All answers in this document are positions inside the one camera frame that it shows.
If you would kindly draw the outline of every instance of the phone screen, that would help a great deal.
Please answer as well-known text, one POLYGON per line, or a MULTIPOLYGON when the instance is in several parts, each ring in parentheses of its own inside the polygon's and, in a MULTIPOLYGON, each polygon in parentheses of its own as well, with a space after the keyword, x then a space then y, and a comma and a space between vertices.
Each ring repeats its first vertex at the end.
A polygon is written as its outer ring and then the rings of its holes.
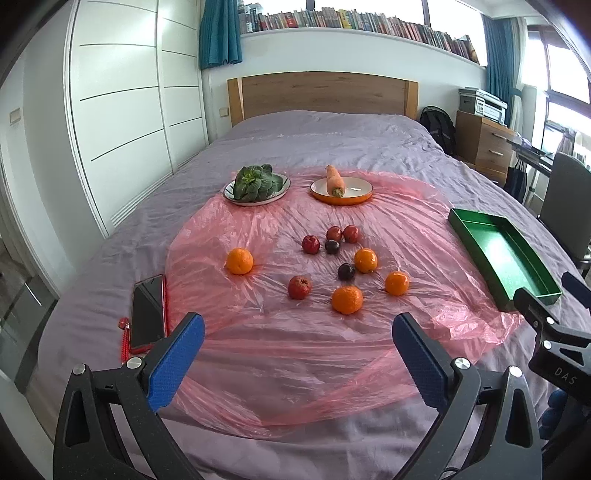
POLYGON ((136 284, 129 330, 129 347, 132 351, 165 337, 163 300, 163 275, 136 284))

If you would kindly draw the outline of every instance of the white wall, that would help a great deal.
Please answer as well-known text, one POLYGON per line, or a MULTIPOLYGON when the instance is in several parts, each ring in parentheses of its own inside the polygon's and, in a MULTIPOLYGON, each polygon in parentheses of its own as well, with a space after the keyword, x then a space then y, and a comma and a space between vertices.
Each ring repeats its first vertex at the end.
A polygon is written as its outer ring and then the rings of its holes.
POLYGON ((69 2, 27 45, 23 114, 41 200, 66 256, 78 270, 104 237, 82 189, 66 126, 64 45, 71 9, 69 2))
POLYGON ((232 127, 220 117, 228 107, 226 81, 264 73, 331 71, 370 73, 418 82, 419 111, 427 105, 443 108, 452 119, 458 88, 484 88, 483 67, 439 48, 383 34, 343 29, 271 30, 242 36, 243 62, 203 71, 210 142, 232 127))
POLYGON ((23 119, 9 123, 9 113, 23 106, 27 49, 0 87, 0 148, 4 188, 24 240, 55 290, 65 288, 74 269, 49 219, 33 173, 23 119))

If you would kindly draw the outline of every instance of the bookshelf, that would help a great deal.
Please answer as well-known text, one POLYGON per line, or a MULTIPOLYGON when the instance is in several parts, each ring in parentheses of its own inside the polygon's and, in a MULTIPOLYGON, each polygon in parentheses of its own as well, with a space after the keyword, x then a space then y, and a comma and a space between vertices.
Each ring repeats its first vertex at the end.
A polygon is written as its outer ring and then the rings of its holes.
POLYGON ((386 17, 384 14, 358 13, 357 10, 322 8, 321 11, 302 10, 264 15, 260 13, 260 9, 261 4, 239 7, 241 34, 321 28, 323 30, 388 35, 443 50, 480 65, 468 35, 454 39, 448 33, 434 31, 427 25, 405 22, 397 17, 386 17))
POLYGON ((481 69, 485 69, 486 67, 483 67, 480 64, 477 64, 471 60, 465 59, 464 57, 461 57, 460 55, 456 55, 450 51, 447 50, 442 50, 441 48, 438 47, 434 47, 432 45, 429 45, 427 43, 423 43, 423 42, 417 42, 415 40, 410 40, 408 38, 403 38, 403 37, 397 37, 395 35, 384 35, 383 33, 377 33, 377 32, 367 32, 364 30, 348 30, 347 28, 330 28, 330 27, 319 27, 319 28, 282 28, 279 30, 262 30, 262 31, 258 31, 258 32, 250 32, 250 33, 245 33, 242 34, 241 36, 244 38, 252 38, 252 37, 259 37, 259 36, 264 36, 264 35, 274 35, 274 34, 298 34, 298 33, 302 33, 305 34, 307 32, 320 32, 320 31, 333 31, 335 33, 340 33, 340 34, 350 34, 350 35, 365 35, 368 37, 378 37, 378 38, 384 38, 387 40, 391 40, 391 41, 397 41, 397 42, 402 42, 402 43, 408 43, 411 45, 417 45, 419 47, 422 48, 426 48, 428 50, 433 50, 436 51, 438 53, 441 53, 442 55, 447 55, 450 56, 456 60, 459 61, 463 61, 468 63, 469 65, 481 68, 481 69))

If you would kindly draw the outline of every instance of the blue gripper pad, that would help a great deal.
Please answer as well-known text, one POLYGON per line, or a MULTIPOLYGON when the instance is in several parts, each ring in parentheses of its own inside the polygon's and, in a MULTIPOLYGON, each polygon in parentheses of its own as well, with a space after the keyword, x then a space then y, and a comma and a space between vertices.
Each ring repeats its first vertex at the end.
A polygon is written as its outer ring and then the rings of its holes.
POLYGON ((170 404, 205 339, 205 323, 194 314, 150 375, 147 399, 153 411, 170 404))
POLYGON ((447 377, 403 314, 394 319, 392 340, 423 401, 441 413, 448 404, 447 377))

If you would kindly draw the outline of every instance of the apple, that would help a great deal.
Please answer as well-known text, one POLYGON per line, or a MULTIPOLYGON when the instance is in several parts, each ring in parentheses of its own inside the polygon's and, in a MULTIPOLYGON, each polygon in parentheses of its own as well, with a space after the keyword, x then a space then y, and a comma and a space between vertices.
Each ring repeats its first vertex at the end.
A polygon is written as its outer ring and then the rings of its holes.
POLYGON ((356 244, 359 240, 359 229, 355 225, 348 225, 343 230, 343 236, 345 237, 345 242, 356 244))
POLYGON ((303 300, 312 290, 312 281, 299 275, 292 277, 287 286, 287 294, 294 300, 303 300))
POLYGON ((301 247, 307 254, 316 255, 320 250, 320 240, 314 235, 306 235, 301 241, 301 247))
POLYGON ((335 242, 340 242, 340 239, 342 238, 343 232, 340 230, 340 227, 332 226, 326 231, 327 240, 334 240, 335 242))

